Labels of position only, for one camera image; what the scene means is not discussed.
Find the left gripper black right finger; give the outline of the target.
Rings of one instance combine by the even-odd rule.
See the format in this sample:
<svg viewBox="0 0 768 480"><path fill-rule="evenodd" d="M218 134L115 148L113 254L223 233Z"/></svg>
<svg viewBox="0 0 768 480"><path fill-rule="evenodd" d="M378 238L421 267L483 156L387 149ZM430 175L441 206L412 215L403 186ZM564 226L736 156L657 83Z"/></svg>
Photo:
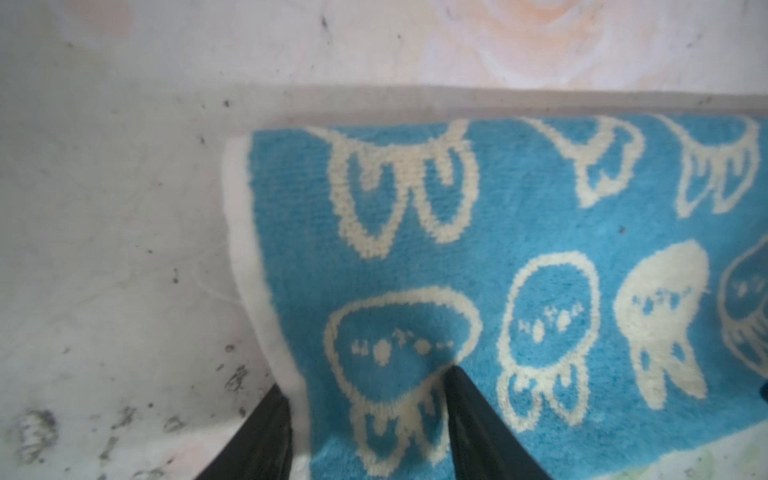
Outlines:
<svg viewBox="0 0 768 480"><path fill-rule="evenodd" d="M457 365L447 369L443 386L458 480L550 480L463 369Z"/></svg>

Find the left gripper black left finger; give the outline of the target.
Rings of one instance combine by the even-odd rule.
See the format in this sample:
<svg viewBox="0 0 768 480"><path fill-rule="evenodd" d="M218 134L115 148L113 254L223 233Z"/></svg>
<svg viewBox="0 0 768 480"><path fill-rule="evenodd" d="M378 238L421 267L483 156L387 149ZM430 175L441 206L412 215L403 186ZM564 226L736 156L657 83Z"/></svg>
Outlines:
<svg viewBox="0 0 768 480"><path fill-rule="evenodd" d="M273 385L197 480L288 480L293 461L288 399Z"/></svg>

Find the blue patterned towel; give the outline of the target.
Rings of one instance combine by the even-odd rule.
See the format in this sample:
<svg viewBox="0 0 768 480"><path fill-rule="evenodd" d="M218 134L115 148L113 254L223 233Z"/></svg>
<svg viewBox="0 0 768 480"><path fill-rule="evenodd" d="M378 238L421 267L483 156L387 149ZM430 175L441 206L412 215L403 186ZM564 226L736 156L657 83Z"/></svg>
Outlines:
<svg viewBox="0 0 768 480"><path fill-rule="evenodd" d="M767 121L262 130L222 183L292 479L450 479L461 368L557 479L767 422Z"/></svg>

